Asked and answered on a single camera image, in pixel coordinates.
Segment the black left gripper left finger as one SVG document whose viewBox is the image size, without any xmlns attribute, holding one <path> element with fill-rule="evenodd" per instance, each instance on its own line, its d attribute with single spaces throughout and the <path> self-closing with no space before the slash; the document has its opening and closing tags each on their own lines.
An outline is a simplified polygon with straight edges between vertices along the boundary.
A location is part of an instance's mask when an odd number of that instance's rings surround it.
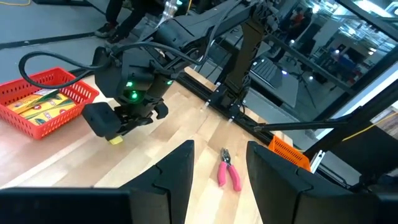
<svg viewBox="0 0 398 224">
<path fill-rule="evenodd" d="M 184 223 L 193 182 L 195 142 L 186 140 L 122 185 L 128 191 L 120 223 Z"/>
</svg>

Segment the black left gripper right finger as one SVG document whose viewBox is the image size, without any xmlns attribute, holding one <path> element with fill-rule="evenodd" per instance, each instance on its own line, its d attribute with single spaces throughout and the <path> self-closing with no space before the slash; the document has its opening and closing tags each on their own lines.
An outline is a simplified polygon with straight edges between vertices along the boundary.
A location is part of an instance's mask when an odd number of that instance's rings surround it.
<svg viewBox="0 0 398 224">
<path fill-rule="evenodd" d="M 293 223 L 299 194 L 312 188 L 298 176 L 302 169 L 255 141 L 247 143 L 246 164 L 262 221 Z"/>
</svg>

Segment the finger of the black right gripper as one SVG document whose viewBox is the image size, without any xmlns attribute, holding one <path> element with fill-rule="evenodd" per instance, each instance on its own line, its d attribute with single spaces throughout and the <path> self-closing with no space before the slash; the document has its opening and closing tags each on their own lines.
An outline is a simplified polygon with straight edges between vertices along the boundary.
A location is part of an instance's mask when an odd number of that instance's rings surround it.
<svg viewBox="0 0 398 224">
<path fill-rule="evenodd" d="M 119 124 L 115 131 L 111 131 L 107 134 L 107 140 L 110 141 L 118 136 L 124 136 L 125 134 L 129 133 L 133 129 L 139 126 L 145 126 L 148 124 L 153 123 L 152 118 L 145 118 L 145 117 L 130 117 L 126 116 L 121 118 L 121 124 Z"/>
<path fill-rule="evenodd" d="M 161 103 L 157 104 L 154 107 L 154 110 L 157 113 L 156 119 L 163 119 L 169 113 L 169 109 L 168 109 L 167 105 L 164 102 L 161 102 Z"/>
</svg>

